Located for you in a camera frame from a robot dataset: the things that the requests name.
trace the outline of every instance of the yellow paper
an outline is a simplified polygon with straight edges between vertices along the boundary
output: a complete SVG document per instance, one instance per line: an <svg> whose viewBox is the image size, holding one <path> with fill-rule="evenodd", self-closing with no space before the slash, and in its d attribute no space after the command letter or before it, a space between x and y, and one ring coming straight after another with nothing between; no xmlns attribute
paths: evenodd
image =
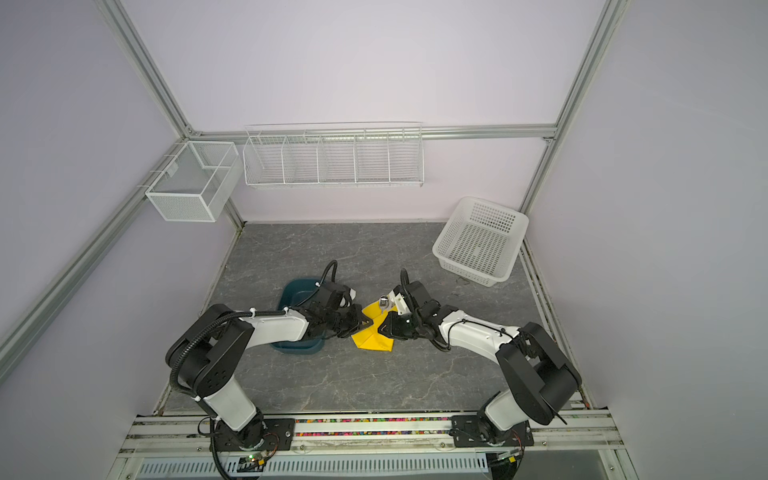
<svg viewBox="0 0 768 480"><path fill-rule="evenodd" d="M364 350L379 350L382 352L392 352L392 345L395 340L390 339L379 333L379 327L384 323L387 313L397 311L393 306L387 310L382 310L379 302L374 302L362 309L362 313L370 319L373 319L373 325L352 335L357 348Z"/></svg>

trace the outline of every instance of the metal base rail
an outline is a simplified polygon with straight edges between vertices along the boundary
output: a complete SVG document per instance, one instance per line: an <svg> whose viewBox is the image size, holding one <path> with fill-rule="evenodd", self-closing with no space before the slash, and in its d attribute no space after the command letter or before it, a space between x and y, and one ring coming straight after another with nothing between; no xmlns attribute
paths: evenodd
<svg viewBox="0 0 768 480"><path fill-rule="evenodd" d="M294 418L297 423L290 450L278 452L275 459L299 458L305 455L364 455L376 458L382 454L435 454L457 452L505 452L509 447L482 446L456 448L453 437L447 432L451 428L453 415L474 414L473 412L318 412L286 415L266 415L270 418ZM540 450L607 450L615 451L606 459L613 462L614 470L624 472L628 461L611 413L608 410L564 410L559 419L550 425L531 422L531 434L535 444L526 451ZM426 417L427 420L412 422L379 421L392 417ZM121 446L108 478L136 478L141 465L147 458L210 457L210 440L198 433L199 423L203 432L208 425L203 415L149 416L137 417ZM367 419L358 422L317 422L320 419ZM334 432L354 432L357 435L334 435ZM237 461L247 453L222 453L226 461ZM631 476L614 476L629 478Z"/></svg>

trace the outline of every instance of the wire shelf basket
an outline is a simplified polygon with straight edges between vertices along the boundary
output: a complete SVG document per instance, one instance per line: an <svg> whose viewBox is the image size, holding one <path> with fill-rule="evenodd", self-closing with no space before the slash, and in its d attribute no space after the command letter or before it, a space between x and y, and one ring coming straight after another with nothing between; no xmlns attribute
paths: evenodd
<svg viewBox="0 0 768 480"><path fill-rule="evenodd" d="M255 188L424 184L420 124L248 134L246 184Z"/></svg>
<svg viewBox="0 0 768 480"><path fill-rule="evenodd" d="M167 221L215 222L243 174L233 142L187 141L147 189Z"/></svg>

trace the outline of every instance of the gray marble surface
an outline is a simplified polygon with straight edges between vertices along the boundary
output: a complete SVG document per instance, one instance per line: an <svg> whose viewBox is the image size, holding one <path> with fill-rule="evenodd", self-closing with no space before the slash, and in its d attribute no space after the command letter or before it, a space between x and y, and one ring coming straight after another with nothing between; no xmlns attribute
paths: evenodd
<svg viewBox="0 0 768 480"><path fill-rule="evenodd" d="M493 287L442 268L432 244L442 223L324 223L246 225L213 296L236 310L274 308L294 278L319 276L339 261L336 281L357 290L367 305L388 293L407 268L440 303L492 322L521 326L540 322L520 265ZM505 389L498 366L465 349L443 353L424 339L395 341L392 352L355 347L351 338L327 340L310 356L286 355L269 346L249 349L235 373L266 413L316 410L477 409ZM197 412L173 392L165 412Z"/></svg>

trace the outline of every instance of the black cable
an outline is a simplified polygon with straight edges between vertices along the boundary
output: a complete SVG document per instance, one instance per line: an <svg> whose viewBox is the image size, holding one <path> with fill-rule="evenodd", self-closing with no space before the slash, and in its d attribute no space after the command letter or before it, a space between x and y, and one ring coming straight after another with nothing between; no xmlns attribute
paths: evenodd
<svg viewBox="0 0 768 480"><path fill-rule="evenodd" d="M216 439L214 435L213 420L211 420L210 423L210 453L214 456L214 465L216 466L216 470L219 472L219 475L221 475L221 478L224 478L224 480L235 480L234 478L230 477L230 474L228 474L224 466L221 465L221 458L219 458L219 454L216 451Z"/></svg>
<svg viewBox="0 0 768 480"><path fill-rule="evenodd" d="M200 425L203 425L203 422L205 422L205 419L210 420L210 423L208 424L208 426L210 426L210 431L208 433L202 433L200 431ZM203 417L202 419L200 419L200 421L197 423L197 434L202 435L203 437L207 437L212 433L214 433L214 420L211 417Z"/></svg>
<svg viewBox="0 0 768 480"><path fill-rule="evenodd" d="M400 270L400 286L402 287L402 299L406 301L408 310L411 310L413 315L416 314L416 301L413 299L413 295L408 291L408 284L411 280L408 278L408 270Z"/></svg>
<svg viewBox="0 0 768 480"><path fill-rule="evenodd" d="M178 357L176 357L176 361L170 368L170 386L171 388L174 388L182 393L185 393L191 397L195 397L195 393L191 388L185 387L179 383L179 372L181 371L181 366L184 364L184 360L187 359L190 352L200 344L204 339L206 339L211 332L213 332L216 328L219 326L222 326L226 322L229 322L230 320L249 317L249 316L277 316L277 315L285 315L285 311L278 310L278 311L270 311L270 310L264 310L260 312L232 312L228 313L226 315L222 315L219 318L215 319L213 322L209 323L205 328L203 328L200 333L198 333L188 344L184 347L184 350L181 351Z"/></svg>
<svg viewBox="0 0 768 480"><path fill-rule="evenodd" d="M312 292L312 295L298 302L296 306L302 306L304 302L306 302L307 300L315 296L315 293L318 293L320 291L320 285L323 285L323 282L326 281L326 277L328 276L328 272L331 270L331 267L333 267L333 272L331 272L331 282L336 283L336 268L338 266L339 266L339 262L337 260L329 261L328 265L326 265L325 270L323 270L323 276L320 277L320 281L317 283L317 286L315 287L315 291Z"/></svg>
<svg viewBox="0 0 768 480"><path fill-rule="evenodd" d="M448 327L448 339L447 340L448 340L448 346L449 347L451 346L451 330L453 330L453 327L457 326L460 323L474 323L475 325L484 326L487 329L491 329L494 332L501 333L502 335L506 335L509 338L514 339L514 337L512 335L510 335L509 333L507 333L507 331L505 329L503 329L503 328L497 329L497 328L492 327L490 325L485 325L484 323L476 322L474 320L461 319L460 321L458 321L456 323L453 323L450 327Z"/></svg>
<svg viewBox="0 0 768 480"><path fill-rule="evenodd" d="M429 339L429 342L430 342L430 343L431 343L431 344L432 344L432 345L433 345L433 346L434 346L436 349L440 350L441 352L450 352L450 351L451 351L451 346L450 346L450 345L442 345L440 342L438 342L438 341L437 341L437 340L435 340L435 339Z"/></svg>

